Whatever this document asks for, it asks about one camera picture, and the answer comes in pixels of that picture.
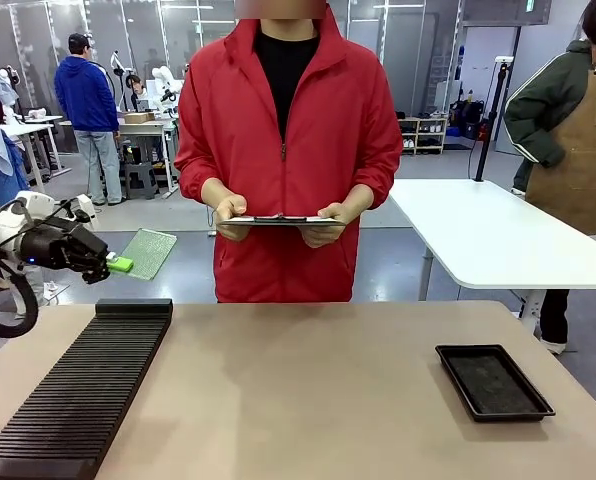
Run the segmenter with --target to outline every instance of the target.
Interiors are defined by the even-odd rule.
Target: person in blue jacket
[[[89,162],[89,193],[94,205],[124,202],[120,189],[120,161],[114,133],[118,131],[116,104],[104,73],[90,62],[89,39],[69,36],[70,56],[60,62],[54,87],[60,106],[71,120],[78,151]],[[100,181],[100,164],[107,184],[107,199]]]

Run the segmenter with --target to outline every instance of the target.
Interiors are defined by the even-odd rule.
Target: black ribbed rack
[[[169,299],[98,302],[96,316],[0,432],[0,480],[93,479],[171,315]]]

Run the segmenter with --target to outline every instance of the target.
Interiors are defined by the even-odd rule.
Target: blue hoodie
[[[96,65],[81,57],[65,58],[56,71],[54,87],[74,130],[118,131],[116,104],[105,74]]]

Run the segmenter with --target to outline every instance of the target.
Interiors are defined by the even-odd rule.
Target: green brush
[[[107,257],[107,267],[109,270],[116,272],[127,273],[134,266],[134,261],[131,258],[113,256]]]

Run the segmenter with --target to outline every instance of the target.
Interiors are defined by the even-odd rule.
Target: white sneaker
[[[565,349],[567,348],[567,344],[566,343],[551,343],[548,342],[546,340],[543,340],[542,338],[540,339],[540,343],[543,344],[543,346],[549,350],[551,353],[553,353],[554,355],[561,355]]]

